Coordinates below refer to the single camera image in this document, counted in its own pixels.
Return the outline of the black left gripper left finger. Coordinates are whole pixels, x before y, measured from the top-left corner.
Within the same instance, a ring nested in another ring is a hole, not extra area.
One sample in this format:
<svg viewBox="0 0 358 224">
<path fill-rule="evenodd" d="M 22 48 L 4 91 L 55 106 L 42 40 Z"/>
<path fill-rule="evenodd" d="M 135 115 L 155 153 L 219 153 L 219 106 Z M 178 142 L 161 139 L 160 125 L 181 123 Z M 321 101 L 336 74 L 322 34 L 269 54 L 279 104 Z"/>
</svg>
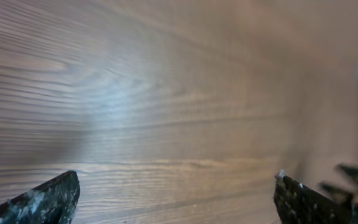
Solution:
<svg viewBox="0 0 358 224">
<path fill-rule="evenodd" d="M 73 170 L 0 204 L 0 224 L 71 224 L 80 197 Z"/>
</svg>

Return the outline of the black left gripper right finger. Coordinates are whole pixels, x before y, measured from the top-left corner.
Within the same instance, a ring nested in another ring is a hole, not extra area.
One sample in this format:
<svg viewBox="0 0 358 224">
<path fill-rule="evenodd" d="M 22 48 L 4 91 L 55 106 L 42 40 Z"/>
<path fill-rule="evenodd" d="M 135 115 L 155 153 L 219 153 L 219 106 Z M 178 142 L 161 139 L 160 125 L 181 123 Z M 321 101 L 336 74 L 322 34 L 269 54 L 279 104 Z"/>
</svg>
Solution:
<svg viewBox="0 0 358 224">
<path fill-rule="evenodd" d="M 273 195 L 282 224 L 348 224 L 352 210 L 284 174 L 275 175 Z"/>
</svg>

